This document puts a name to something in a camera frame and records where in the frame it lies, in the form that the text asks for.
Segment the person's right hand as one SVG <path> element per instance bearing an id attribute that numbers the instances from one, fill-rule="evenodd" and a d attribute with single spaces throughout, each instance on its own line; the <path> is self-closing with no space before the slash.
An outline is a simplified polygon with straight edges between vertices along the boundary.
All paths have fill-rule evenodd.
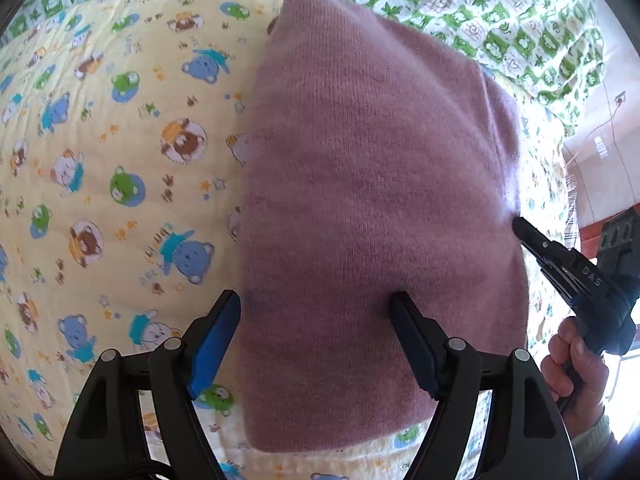
<path id="1" fill-rule="evenodd" d="M 555 401 L 572 398 L 562 417 L 568 435 L 574 438 L 596 426 L 604 413 L 608 368 L 586 347 L 574 316 L 561 322 L 548 351 L 541 361 L 541 373 Z"/>

